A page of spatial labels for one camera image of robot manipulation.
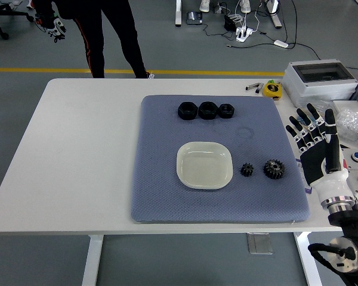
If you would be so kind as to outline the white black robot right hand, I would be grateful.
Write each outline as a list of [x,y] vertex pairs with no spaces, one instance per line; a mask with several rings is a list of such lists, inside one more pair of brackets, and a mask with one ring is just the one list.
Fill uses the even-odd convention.
[[323,208],[343,204],[352,209],[355,198],[347,183],[348,170],[340,146],[334,112],[328,108],[325,115],[321,116],[310,103],[307,104],[307,109],[312,118],[299,108],[297,115],[303,123],[291,116],[289,121],[292,124],[286,126],[300,151],[306,182],[317,192]]

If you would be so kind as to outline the person's gloved hand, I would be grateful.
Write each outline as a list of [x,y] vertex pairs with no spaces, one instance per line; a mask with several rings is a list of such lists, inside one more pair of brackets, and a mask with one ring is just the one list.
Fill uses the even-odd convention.
[[52,27],[47,27],[46,31],[54,38],[55,43],[65,39],[66,28],[58,17],[53,20]]

